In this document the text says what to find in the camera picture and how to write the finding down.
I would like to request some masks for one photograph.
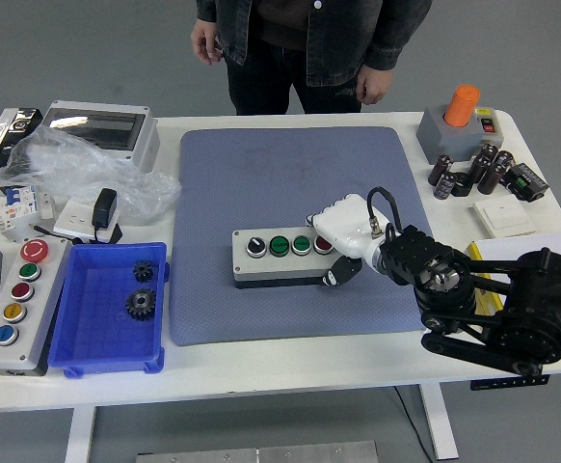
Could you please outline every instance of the plastic bag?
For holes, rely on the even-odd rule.
[[[179,181],[163,172],[143,174],[86,140],[39,125],[13,147],[0,169],[0,186],[38,186],[52,196],[94,204],[100,190],[118,192],[120,222],[143,225],[177,200]]]

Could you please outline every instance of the orange knob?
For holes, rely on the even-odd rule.
[[[473,115],[480,99],[480,91],[472,85],[461,85],[456,89],[443,119],[453,127],[464,127]]]

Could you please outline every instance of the blue mat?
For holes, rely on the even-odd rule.
[[[348,193],[383,186],[403,226],[430,228],[405,153],[386,127],[198,130],[180,148],[170,331],[178,345],[412,331],[411,286],[366,266],[344,286],[237,289],[231,233],[300,227]],[[374,205],[387,217],[383,197]]]

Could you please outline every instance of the red button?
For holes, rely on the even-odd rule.
[[[332,244],[323,239],[321,236],[317,236],[317,239],[315,239],[314,248],[318,254],[325,255],[329,254],[332,251]]]
[[[42,239],[33,239],[23,245],[19,254],[27,262],[37,263],[47,257],[49,245]]]
[[[27,283],[19,283],[11,289],[11,296],[15,301],[25,302],[34,295],[34,288]]]

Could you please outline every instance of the gray floor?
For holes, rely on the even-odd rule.
[[[561,204],[561,2],[434,3],[391,91],[364,111],[421,111],[476,85],[481,105],[514,117]],[[192,56],[194,17],[194,0],[0,0],[0,113],[70,99],[147,105],[159,117],[233,114],[223,65]],[[290,112],[300,112],[295,98]],[[416,388],[401,392],[430,446]],[[561,375],[541,387],[473,393],[455,383],[443,393],[459,461],[561,462]],[[0,461],[64,459],[69,417],[0,414]],[[425,461],[393,390],[100,409],[92,460],[341,440],[375,440],[382,462]]]

